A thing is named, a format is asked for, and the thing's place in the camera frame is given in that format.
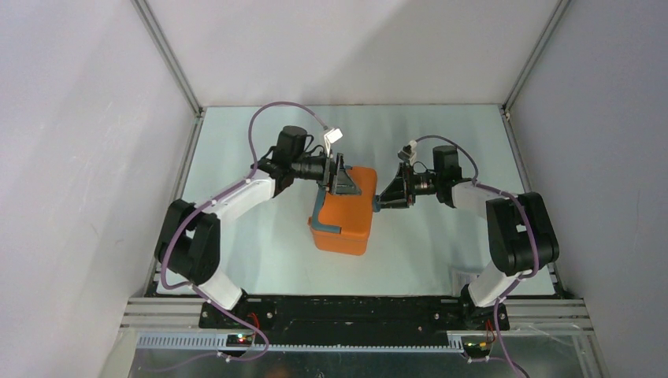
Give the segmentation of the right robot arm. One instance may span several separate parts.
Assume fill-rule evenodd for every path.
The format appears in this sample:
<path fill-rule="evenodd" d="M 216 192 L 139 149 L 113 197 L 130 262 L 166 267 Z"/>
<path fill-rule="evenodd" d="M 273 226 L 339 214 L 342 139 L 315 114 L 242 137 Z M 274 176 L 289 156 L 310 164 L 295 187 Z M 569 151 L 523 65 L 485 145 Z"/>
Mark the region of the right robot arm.
<path fill-rule="evenodd" d="M 462 297 L 469 301 L 458 308 L 461 324 L 478 329 L 490 317 L 488 307 L 501 303 L 520 282 L 559 258 L 559 242 L 540 194 L 511 194 L 465 178 L 456 146 L 434 147 L 433 167 L 416 172 L 416 145 L 410 142 L 399 151 L 395 178 L 376 195 L 373 209 L 407 209 L 417 197 L 434 195 L 441 204 L 485 220 L 491 261 L 464 286 Z"/>

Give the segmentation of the orange medicine box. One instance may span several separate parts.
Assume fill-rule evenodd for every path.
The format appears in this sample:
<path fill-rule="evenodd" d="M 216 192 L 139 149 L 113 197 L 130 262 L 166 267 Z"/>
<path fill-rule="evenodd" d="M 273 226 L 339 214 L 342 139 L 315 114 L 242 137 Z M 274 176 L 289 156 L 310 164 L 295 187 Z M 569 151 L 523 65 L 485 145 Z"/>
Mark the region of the orange medicine box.
<path fill-rule="evenodd" d="M 372 227 L 377 173 L 362 166 L 354 166 L 348 173 L 362 194 L 340 196 L 319 190 L 308 225 L 319 250 L 361 256 L 366 252 Z"/>

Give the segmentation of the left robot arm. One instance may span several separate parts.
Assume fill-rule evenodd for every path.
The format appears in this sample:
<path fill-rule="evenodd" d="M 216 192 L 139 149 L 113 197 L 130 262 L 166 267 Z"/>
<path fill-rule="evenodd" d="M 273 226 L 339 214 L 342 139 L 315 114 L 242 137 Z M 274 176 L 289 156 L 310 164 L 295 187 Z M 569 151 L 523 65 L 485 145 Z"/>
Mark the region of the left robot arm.
<path fill-rule="evenodd" d="M 240 301 L 244 291 L 220 266 L 222 228 L 275 198 L 295 180 L 313 181 L 326 194 L 360 195 L 362 190 L 353 181 L 343 155 L 331 151 L 342 136 L 338 128 L 328 128 L 322 145 L 310 149 L 312 135 L 303 128 L 285 126 L 244 178 L 201 205 L 183 199 L 172 202 L 154 252 L 161 265 L 161 285 L 168 290 L 180 287 L 167 280 L 167 272 L 174 272 L 184 278 L 185 286 L 220 306 L 218 316 L 227 326 L 246 324 L 249 307 Z"/>

